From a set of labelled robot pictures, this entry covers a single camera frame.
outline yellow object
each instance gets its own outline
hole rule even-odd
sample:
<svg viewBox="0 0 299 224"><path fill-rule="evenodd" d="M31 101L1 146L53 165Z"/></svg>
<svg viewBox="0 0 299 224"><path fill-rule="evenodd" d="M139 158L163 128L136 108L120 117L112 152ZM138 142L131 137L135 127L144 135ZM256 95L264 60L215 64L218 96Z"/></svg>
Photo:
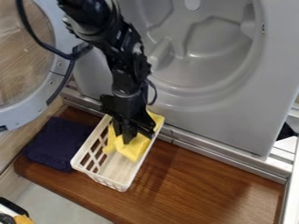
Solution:
<svg viewBox="0 0 299 224"><path fill-rule="evenodd" d="M149 112L150 117L155 121L156 127L154 131L157 132L164 121L164 117ZM140 156L145 152L150 144L150 140L138 133L135 138L129 144L124 144L122 135L115 136L115 129L112 125L108 128L108 145L103 149L103 152L109 154L113 151L120 152L126 158L129 158L133 162L137 161Z"/></svg>
<svg viewBox="0 0 299 224"><path fill-rule="evenodd" d="M34 224L34 222L26 215L18 215L14 217L14 219L17 224Z"/></svg>

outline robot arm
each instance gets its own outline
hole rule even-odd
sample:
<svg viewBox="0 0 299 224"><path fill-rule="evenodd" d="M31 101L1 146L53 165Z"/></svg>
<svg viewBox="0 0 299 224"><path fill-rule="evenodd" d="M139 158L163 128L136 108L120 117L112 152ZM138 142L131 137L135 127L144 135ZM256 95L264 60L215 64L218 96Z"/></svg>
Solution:
<svg viewBox="0 0 299 224"><path fill-rule="evenodd" d="M146 111L150 64L143 42L124 21L112 0L58 0L66 13L66 28L77 38L100 48L113 75L113 95L102 95L102 109L114 118L115 134L128 144L138 132L152 138L155 122Z"/></svg>

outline floor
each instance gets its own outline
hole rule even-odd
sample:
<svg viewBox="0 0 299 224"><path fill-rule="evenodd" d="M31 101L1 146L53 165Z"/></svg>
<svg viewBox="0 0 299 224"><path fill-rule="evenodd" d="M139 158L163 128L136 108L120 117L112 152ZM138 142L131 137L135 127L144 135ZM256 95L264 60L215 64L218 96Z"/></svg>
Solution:
<svg viewBox="0 0 299 224"><path fill-rule="evenodd" d="M38 224L111 224L100 215L78 206L68 199L32 184L17 200Z"/></svg>

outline door glass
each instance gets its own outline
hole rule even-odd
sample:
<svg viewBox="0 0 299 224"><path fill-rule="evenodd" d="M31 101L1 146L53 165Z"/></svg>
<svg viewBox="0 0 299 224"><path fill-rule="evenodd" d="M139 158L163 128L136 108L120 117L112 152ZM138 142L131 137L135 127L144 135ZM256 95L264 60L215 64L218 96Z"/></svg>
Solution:
<svg viewBox="0 0 299 224"><path fill-rule="evenodd" d="M35 33L52 44L49 21L31 0L24 7ZM52 54L39 47L21 24L15 1L0 0L0 108L22 101L45 80Z"/></svg>

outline cable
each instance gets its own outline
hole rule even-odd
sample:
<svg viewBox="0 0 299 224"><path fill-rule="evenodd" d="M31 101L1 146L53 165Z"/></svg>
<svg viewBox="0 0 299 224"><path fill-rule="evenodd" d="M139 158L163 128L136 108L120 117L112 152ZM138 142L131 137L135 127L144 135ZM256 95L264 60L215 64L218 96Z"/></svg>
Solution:
<svg viewBox="0 0 299 224"><path fill-rule="evenodd" d="M145 80L145 82L148 83L149 86L152 87L154 89L154 91L155 91L155 95L154 95L153 100L148 103L148 105L151 106L151 105L154 105L154 103L156 102L156 98L157 98L156 86L155 86L155 84L151 80L147 79L147 80Z"/></svg>
<svg viewBox="0 0 299 224"><path fill-rule="evenodd" d="M90 51L93 47L91 45L85 45L84 43L81 45L78 45L74 47L73 53L71 54L66 54L64 52L61 52L60 50L56 49L55 47L48 45L45 42L42 42L38 36L35 34L33 31L29 21L28 17L26 15L25 9L24 9L24 2L23 0L16 0L16 5L17 5L17 11L18 15L21 18L21 21L24 25L24 28L28 31L30 36L35 40L35 42L41 46L42 48L46 49L47 51L59 55L61 58L65 60L70 60L70 64L67 68L65 78L63 81L60 83L59 87L55 90L55 92L50 96L50 98L46 101L46 104L49 105L51 102L54 101L54 99L59 95L61 92L62 88L65 86L65 84L68 82L69 78L72 75L73 68L75 65L75 60L78 59L80 56L83 54L87 53Z"/></svg>
<svg viewBox="0 0 299 224"><path fill-rule="evenodd" d="M18 15L21 18L21 21L24 25L24 28L28 31L28 33L31 35L31 37L35 40L35 42L43 47L44 49L46 49L49 52L55 53L57 55L59 55L61 58L64 58L65 60L76 60L78 59L78 55L76 54L66 54L64 52L61 52L60 50L56 49L55 47L52 47L51 45L42 42L38 36L35 34L35 32L33 31L29 21L28 21L28 17L26 15L25 9L24 9L24 3L23 0L16 0L16 6L17 6L17 11L18 11Z"/></svg>

